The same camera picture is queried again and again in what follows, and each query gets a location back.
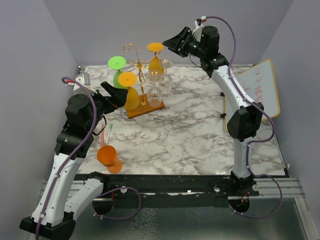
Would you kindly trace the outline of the yellow plastic glass back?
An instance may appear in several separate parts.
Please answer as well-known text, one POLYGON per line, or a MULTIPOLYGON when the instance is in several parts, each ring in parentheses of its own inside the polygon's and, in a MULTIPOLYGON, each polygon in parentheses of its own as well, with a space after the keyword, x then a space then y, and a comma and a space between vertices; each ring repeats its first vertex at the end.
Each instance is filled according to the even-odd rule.
POLYGON ((133 85, 137 82, 137 76, 132 72, 124 72, 119 75, 118 82, 128 90, 124 108, 126 110, 136 109, 140 104, 139 94, 133 87, 133 85))

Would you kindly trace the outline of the yellow plastic glass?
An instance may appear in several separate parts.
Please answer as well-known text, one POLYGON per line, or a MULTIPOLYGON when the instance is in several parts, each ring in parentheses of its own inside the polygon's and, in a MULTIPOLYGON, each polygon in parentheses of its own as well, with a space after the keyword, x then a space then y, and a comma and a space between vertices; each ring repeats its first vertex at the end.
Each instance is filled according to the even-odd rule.
POLYGON ((124 72, 119 75, 118 82, 128 90, 124 108, 126 110, 136 109, 140 104, 139 94, 133 87, 133 85, 137 82, 137 76, 132 72, 124 72))
POLYGON ((150 71, 160 71, 163 74, 164 69, 161 68, 160 63, 159 63, 159 57, 158 57, 160 52, 164 49, 163 44, 159 43, 159 42, 152 42, 147 45, 147 49, 150 52, 154 53, 154 56, 149 61, 149 70, 150 71))

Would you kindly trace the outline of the yellow plastic glass front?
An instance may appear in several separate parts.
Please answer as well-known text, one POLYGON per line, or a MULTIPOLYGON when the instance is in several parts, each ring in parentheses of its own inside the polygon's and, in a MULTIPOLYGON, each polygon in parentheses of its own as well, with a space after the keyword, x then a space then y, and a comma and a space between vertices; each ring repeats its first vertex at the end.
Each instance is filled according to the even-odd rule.
POLYGON ((152 42, 147 45, 147 49, 150 52, 154 53, 154 56, 149 61, 149 70, 150 71, 160 71, 163 74, 164 69, 161 68, 160 63, 159 63, 159 57, 158 57, 160 52, 164 49, 163 44, 159 43, 159 42, 152 42))

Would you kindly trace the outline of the green plastic wine glass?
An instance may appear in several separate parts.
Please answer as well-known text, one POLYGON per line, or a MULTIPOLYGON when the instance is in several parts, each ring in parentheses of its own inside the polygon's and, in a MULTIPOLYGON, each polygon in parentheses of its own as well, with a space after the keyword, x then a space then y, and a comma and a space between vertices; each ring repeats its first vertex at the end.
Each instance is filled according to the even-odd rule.
POLYGON ((113 77, 113 86, 118 89, 125 89, 125 87, 119 83, 119 76, 123 73, 122 69, 126 65, 126 59, 122 56, 113 56, 108 60, 107 64, 110 69, 116 71, 113 77))

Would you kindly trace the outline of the clear wine glass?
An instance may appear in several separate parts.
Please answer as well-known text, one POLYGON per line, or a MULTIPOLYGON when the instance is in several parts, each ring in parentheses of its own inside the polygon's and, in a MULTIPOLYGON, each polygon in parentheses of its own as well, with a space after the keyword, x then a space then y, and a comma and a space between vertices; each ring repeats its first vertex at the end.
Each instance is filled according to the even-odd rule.
POLYGON ((173 86, 173 79, 168 74, 168 69, 173 67, 173 62, 169 58, 160 58, 159 66, 164 70, 164 74, 161 75, 158 81, 158 87, 162 91, 163 95, 170 93, 173 86))
POLYGON ((156 83, 160 79, 162 72, 159 69, 150 69, 146 74, 146 81, 151 84, 151 87, 147 91, 148 104, 152 107, 158 107, 163 99, 162 90, 156 86, 156 83))

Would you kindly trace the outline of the orange plastic wine glass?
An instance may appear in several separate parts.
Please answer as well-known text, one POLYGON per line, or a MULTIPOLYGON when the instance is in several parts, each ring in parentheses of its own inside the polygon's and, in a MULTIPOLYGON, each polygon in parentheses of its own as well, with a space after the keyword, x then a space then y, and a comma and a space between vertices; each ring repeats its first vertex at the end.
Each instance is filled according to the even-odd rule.
POLYGON ((116 149, 111 145, 102 146, 97 154, 97 160, 105 167, 111 174, 117 174, 122 170, 123 163, 118 157, 116 149))

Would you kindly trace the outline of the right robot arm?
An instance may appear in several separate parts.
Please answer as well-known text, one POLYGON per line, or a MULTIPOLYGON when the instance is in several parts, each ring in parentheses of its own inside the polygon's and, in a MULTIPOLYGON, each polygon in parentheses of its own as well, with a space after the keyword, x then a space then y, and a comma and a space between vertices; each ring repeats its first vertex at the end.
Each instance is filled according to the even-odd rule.
POLYGON ((246 160, 247 145, 260 128, 263 104, 251 105, 253 101, 237 82, 229 68, 229 62, 219 52, 220 35, 214 26, 205 26, 197 40, 189 27, 162 44, 173 53, 185 58, 193 55, 200 60, 200 66, 222 90, 231 106, 232 116, 227 122, 227 131, 233 138, 234 165, 231 171, 237 178, 230 182, 229 189, 240 196, 248 189, 244 180, 251 176, 246 160))

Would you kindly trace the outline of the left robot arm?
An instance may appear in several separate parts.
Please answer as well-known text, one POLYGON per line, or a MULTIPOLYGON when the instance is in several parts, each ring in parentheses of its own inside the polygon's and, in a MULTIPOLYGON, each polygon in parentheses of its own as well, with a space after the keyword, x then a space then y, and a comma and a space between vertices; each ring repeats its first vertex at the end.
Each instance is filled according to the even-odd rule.
POLYGON ((101 86, 108 92, 80 85, 67 101, 66 122, 56 139, 52 170, 42 197, 31 216, 21 220, 19 228, 35 234, 36 238, 68 240, 76 221, 97 196, 106 197, 111 190, 107 176, 95 172, 81 189, 69 198, 69 192, 79 167, 94 141, 99 121, 125 105, 128 90, 115 88, 107 82, 101 86))

